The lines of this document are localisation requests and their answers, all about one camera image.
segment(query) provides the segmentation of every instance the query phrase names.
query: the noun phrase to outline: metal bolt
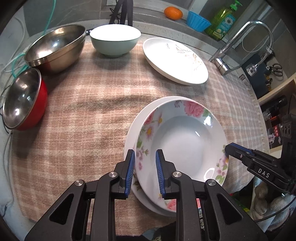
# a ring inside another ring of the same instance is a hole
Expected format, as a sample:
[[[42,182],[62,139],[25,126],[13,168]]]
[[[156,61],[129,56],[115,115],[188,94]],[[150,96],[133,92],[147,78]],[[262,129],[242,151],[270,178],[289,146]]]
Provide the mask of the metal bolt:
[[[81,186],[83,184],[83,180],[79,179],[74,182],[75,186]]]
[[[116,177],[117,176],[117,172],[109,172],[109,177]]]
[[[245,76],[244,74],[241,74],[241,75],[239,76],[239,78],[240,78],[240,80],[244,80],[244,79],[246,78],[246,76]]]
[[[213,179],[207,180],[207,183],[208,183],[210,186],[215,186],[215,185],[216,185],[216,181],[213,180]]]
[[[176,171],[176,172],[173,172],[173,176],[174,176],[174,177],[180,177],[180,176],[182,176],[182,173]]]

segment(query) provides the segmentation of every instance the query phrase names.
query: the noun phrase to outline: white plate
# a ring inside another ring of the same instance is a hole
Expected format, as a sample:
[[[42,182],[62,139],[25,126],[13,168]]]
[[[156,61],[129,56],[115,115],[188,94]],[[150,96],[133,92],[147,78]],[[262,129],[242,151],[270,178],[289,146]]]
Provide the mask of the white plate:
[[[135,148],[135,143],[137,141],[137,137],[138,134],[140,132],[140,129],[142,127],[142,124],[144,123],[146,117],[159,105],[167,102],[168,100],[177,100],[177,99],[184,99],[184,100],[189,100],[188,98],[185,97],[180,97],[180,96],[168,96],[168,97],[163,97],[160,99],[157,99],[153,102],[151,102],[150,104],[148,104],[147,106],[145,106],[140,113],[136,116],[136,118],[134,119],[133,123],[130,126],[130,129],[128,130],[128,134],[126,136],[126,141],[124,144],[124,155],[123,155],[123,159],[125,159],[126,154],[128,152],[129,149],[134,149]],[[132,180],[132,186],[131,189],[133,191],[133,193],[135,194],[135,196],[137,197],[137,199],[148,209],[150,209],[151,211],[158,213],[160,215],[164,215],[164,216],[176,216],[175,213],[172,213],[170,211],[164,210],[163,208],[155,205],[155,203],[153,203],[148,197],[147,195],[144,193],[144,191],[142,190],[138,179],[136,177],[136,175],[133,176],[133,180]]]
[[[192,179],[213,178],[223,184],[228,159],[227,140],[218,120],[193,100],[170,100],[146,118],[136,144],[135,170],[138,181],[159,207],[175,212],[176,201],[161,197],[155,165],[155,152],[162,149],[167,161]]]
[[[148,63],[160,74],[183,85],[202,84],[209,73],[201,58],[185,45],[165,38],[143,43]]]

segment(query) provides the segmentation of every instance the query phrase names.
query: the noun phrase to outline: faucet spout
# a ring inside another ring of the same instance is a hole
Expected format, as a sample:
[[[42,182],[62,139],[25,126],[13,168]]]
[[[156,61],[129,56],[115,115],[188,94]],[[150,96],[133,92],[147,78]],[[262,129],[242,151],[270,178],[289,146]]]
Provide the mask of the faucet spout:
[[[247,70],[248,74],[250,76],[254,75],[257,71],[257,67],[267,58],[268,55],[270,55],[272,53],[274,38],[273,38],[272,32],[270,31],[268,26],[265,23],[258,21],[258,20],[249,21],[222,48],[219,48],[214,53],[214,55],[209,59],[210,62],[214,63],[217,66],[217,68],[219,69],[219,71],[222,75],[226,75],[234,70],[234,69],[230,69],[229,66],[222,60],[225,57],[226,52],[233,46],[234,43],[236,43],[240,38],[243,37],[244,33],[248,29],[250,29],[251,27],[256,26],[256,25],[261,25],[267,29],[268,35],[269,35],[269,44],[268,44],[265,54],[263,55],[263,58],[260,60],[260,62],[255,65],[249,66],[250,71]]]

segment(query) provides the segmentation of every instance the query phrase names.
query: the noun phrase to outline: red bowl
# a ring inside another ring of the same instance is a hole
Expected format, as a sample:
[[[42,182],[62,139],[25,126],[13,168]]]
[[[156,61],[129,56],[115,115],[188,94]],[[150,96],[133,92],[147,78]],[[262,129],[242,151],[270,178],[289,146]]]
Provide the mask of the red bowl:
[[[29,68],[22,72],[7,92],[3,120],[8,129],[24,131],[42,118],[47,105],[47,88],[40,71]]]

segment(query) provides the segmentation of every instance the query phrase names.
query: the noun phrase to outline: tangerine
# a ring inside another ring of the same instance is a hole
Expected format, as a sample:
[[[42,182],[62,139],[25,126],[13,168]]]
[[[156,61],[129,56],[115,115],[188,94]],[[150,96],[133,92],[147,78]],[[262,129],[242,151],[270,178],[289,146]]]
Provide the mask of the tangerine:
[[[182,11],[176,7],[167,7],[164,10],[164,14],[171,20],[179,20],[183,17]]]

